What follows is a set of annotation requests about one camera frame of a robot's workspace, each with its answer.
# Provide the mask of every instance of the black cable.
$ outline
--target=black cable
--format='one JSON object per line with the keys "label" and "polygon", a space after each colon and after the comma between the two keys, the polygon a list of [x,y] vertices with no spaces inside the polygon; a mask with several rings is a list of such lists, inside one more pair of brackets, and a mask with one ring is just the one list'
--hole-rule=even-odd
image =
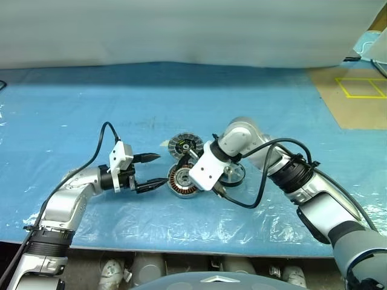
{"label": "black cable", "polygon": [[7,86],[7,83],[5,81],[3,81],[3,80],[0,80],[0,84],[1,84],[0,91]]}
{"label": "black cable", "polygon": [[301,143],[300,141],[292,139],[292,138],[278,138],[278,139],[270,140],[270,141],[258,146],[257,148],[247,152],[246,154],[242,155],[242,158],[249,157],[250,155],[256,153],[257,151],[260,151],[261,149],[263,149],[269,145],[272,145],[275,143],[281,143],[281,142],[289,142],[289,143],[293,143],[293,144],[296,144],[299,147],[301,147],[305,151],[305,154],[307,155],[308,163],[312,164],[312,155],[311,155],[308,147],[304,143]]}
{"label": "black cable", "polygon": [[245,208],[255,208],[260,203],[260,201],[262,199],[262,196],[263,196],[263,190],[265,188],[265,185],[264,184],[262,185],[262,183],[266,182],[266,175],[267,175],[267,170],[268,170],[268,161],[270,160],[270,157],[272,155],[272,151],[273,151],[274,147],[281,148],[289,157],[293,157],[294,156],[294,154],[291,151],[289,151],[286,147],[284,147],[281,144],[277,144],[276,142],[291,142],[291,143],[295,143],[295,144],[299,145],[301,148],[303,148],[303,150],[307,154],[307,159],[308,159],[307,163],[304,162],[305,165],[310,166],[314,172],[320,174],[327,181],[332,183],[332,185],[334,185],[338,190],[340,190],[345,195],[345,197],[353,204],[353,206],[355,206],[358,209],[360,214],[363,216],[364,220],[366,220],[366,222],[369,225],[370,229],[378,232],[375,224],[373,223],[371,218],[368,216],[368,214],[365,212],[363,207],[356,201],[356,199],[354,199],[351,196],[351,194],[348,191],[346,191],[345,188],[343,188],[332,177],[330,177],[329,175],[327,175],[323,171],[317,169],[316,166],[318,165],[318,163],[312,162],[311,154],[310,154],[309,149],[303,143],[301,143],[301,142],[299,142],[297,140],[291,139],[291,138],[278,138],[278,139],[275,139],[275,140],[271,140],[271,141],[266,142],[265,144],[255,148],[255,149],[251,150],[250,152],[248,152],[247,154],[242,156],[242,158],[245,158],[245,157],[250,156],[251,154],[254,154],[257,151],[267,147],[268,145],[271,145],[270,148],[268,149],[266,157],[265,157],[264,168],[262,170],[263,176],[262,176],[262,179],[261,179],[261,185],[259,186],[258,195],[257,195],[257,198],[256,198],[256,202],[254,202],[254,204],[247,205],[247,204],[239,202],[239,201],[237,201],[237,200],[235,200],[235,199],[233,199],[233,198],[231,198],[231,197],[229,197],[227,195],[222,195],[222,197],[224,197],[228,201],[231,201],[231,202],[233,202],[233,203],[235,203],[237,205],[240,205],[242,207],[245,207]]}
{"label": "black cable", "polygon": [[105,128],[106,126],[109,126],[113,135],[114,135],[114,139],[115,139],[115,142],[118,142],[120,140],[119,136],[117,135],[117,132],[115,131],[113,125],[110,123],[110,122],[104,122],[104,124],[102,125],[101,127],[101,131],[100,131],[100,134],[99,134],[99,139],[98,139],[98,144],[97,144],[97,148],[96,148],[96,151],[94,152],[94,155],[93,157],[90,158],[90,160],[88,162],[86,162],[84,165],[82,165],[81,167],[79,167],[78,169],[76,169],[75,171],[69,173],[69,175],[66,176],[65,179],[63,179],[55,188],[54,190],[50,193],[50,195],[48,196],[48,198],[43,202],[42,206],[41,206],[41,210],[35,220],[35,223],[33,225],[33,227],[31,227],[30,229],[30,232],[27,234],[27,236],[25,237],[25,239],[23,240],[20,248],[18,249],[18,251],[16,252],[15,256],[12,258],[12,261],[10,262],[10,264],[8,265],[7,269],[4,271],[3,275],[1,276],[0,278],[0,288],[2,286],[2,284],[4,283],[4,281],[6,280],[6,278],[8,277],[8,275],[11,273],[12,269],[15,267],[15,264],[16,262],[18,262],[18,260],[20,259],[22,253],[24,252],[24,249],[25,249],[25,246],[27,245],[27,242],[29,241],[31,235],[33,234],[33,231],[36,230],[39,226],[39,223],[41,222],[41,219],[42,219],[42,215],[46,209],[46,206],[47,206],[47,203],[48,201],[50,200],[50,198],[67,182],[69,181],[73,176],[75,176],[76,174],[78,174],[80,171],[82,171],[83,169],[85,169],[86,167],[88,167],[91,163],[94,162],[94,160],[97,158],[99,152],[100,152],[100,149],[101,149],[101,146],[102,146],[102,141],[103,141],[103,134],[105,133]]}
{"label": "black cable", "polygon": [[261,202],[262,197],[264,195],[265,185],[266,185],[266,179],[267,179],[267,171],[269,168],[268,162],[270,161],[270,157],[272,156],[272,151],[276,147],[277,144],[272,144],[266,154],[264,168],[262,170],[262,178],[261,178],[261,184],[259,185],[258,194],[256,196],[255,202],[253,204],[244,204],[243,202],[237,201],[236,199],[231,198],[228,195],[222,195],[226,200],[233,202],[234,204],[237,204],[244,208],[256,208],[258,204]]}
{"label": "black cable", "polygon": [[383,77],[387,79],[387,72],[379,65],[378,62],[371,59],[371,64]]}

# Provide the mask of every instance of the cardboard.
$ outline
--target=cardboard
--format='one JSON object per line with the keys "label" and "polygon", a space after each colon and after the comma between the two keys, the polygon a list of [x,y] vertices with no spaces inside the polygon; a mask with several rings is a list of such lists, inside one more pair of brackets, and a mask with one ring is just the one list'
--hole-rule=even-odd
{"label": "cardboard", "polygon": [[375,69],[309,69],[342,129],[387,129],[387,79]]}

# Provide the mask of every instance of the silver robot arm segment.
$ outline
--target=silver robot arm segment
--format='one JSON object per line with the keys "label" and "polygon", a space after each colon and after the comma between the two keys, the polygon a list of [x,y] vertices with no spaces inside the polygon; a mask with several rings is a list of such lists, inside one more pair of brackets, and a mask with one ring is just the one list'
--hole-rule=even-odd
{"label": "silver robot arm segment", "polygon": [[154,153],[133,155],[130,145],[117,141],[109,156],[110,167],[85,168],[71,177],[48,200],[39,224],[27,227],[32,234],[7,290],[64,289],[64,282],[56,276],[67,264],[67,249],[89,199],[109,189],[119,192],[130,188],[143,193],[163,185],[166,178],[154,178],[142,184],[134,178],[134,163],[146,163],[158,157]]}
{"label": "silver robot arm segment", "polygon": [[[205,144],[189,176],[199,188],[211,190],[235,156],[270,140],[251,119],[238,117],[217,140]],[[267,151],[265,147],[248,159],[262,170]],[[290,156],[275,147],[268,164],[267,176],[298,205],[297,214],[311,234],[322,243],[332,244],[334,258],[350,287],[374,285],[375,289],[386,289],[387,237],[364,228],[357,208],[299,155]]]}
{"label": "silver robot arm segment", "polygon": [[[56,287],[61,286],[63,282],[53,276],[63,272],[67,264],[66,250],[71,245],[88,200],[102,192],[100,184],[98,167],[84,169],[51,197],[38,229],[34,231],[27,250],[18,263],[8,290],[21,289],[22,285],[25,285],[24,289],[31,285],[37,285],[39,289],[55,289],[52,288],[55,284]],[[34,274],[35,277],[25,276],[26,274]],[[42,279],[36,275],[50,278]]]}

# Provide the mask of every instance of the plastic wrap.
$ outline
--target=plastic wrap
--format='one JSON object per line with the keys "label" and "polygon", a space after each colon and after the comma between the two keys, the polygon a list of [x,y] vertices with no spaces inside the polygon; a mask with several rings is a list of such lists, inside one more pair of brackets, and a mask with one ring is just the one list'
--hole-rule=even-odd
{"label": "plastic wrap", "polygon": [[[162,158],[136,165],[136,178],[164,177],[175,160],[166,140],[193,132],[204,141],[239,115],[262,131],[303,141],[320,168],[346,187],[387,233],[386,132],[342,130],[304,70],[150,63],[95,68],[0,71],[0,239],[20,242],[43,200],[67,171],[93,154],[106,120],[135,153]],[[106,132],[95,165],[108,162]],[[251,201],[260,174],[232,194]],[[212,192],[179,199],[154,192],[104,192],[92,198],[73,247],[330,256],[296,216],[296,207],[268,181],[262,203],[238,207]]]}

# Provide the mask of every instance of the metal disc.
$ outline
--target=metal disc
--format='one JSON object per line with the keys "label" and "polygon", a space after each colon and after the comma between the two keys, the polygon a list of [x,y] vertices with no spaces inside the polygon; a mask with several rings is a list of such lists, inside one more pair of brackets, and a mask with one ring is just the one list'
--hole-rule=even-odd
{"label": "metal disc", "polygon": [[246,176],[246,171],[243,165],[237,163],[231,163],[224,169],[224,173],[221,175],[219,182],[226,187],[235,187],[243,182]]}
{"label": "metal disc", "polygon": [[181,133],[169,140],[168,151],[177,160],[190,149],[198,152],[203,149],[203,141],[192,133]]}
{"label": "metal disc", "polygon": [[197,194],[198,188],[189,180],[188,172],[193,164],[183,165],[176,169],[176,164],[171,167],[168,173],[168,186],[179,198],[191,198]]}

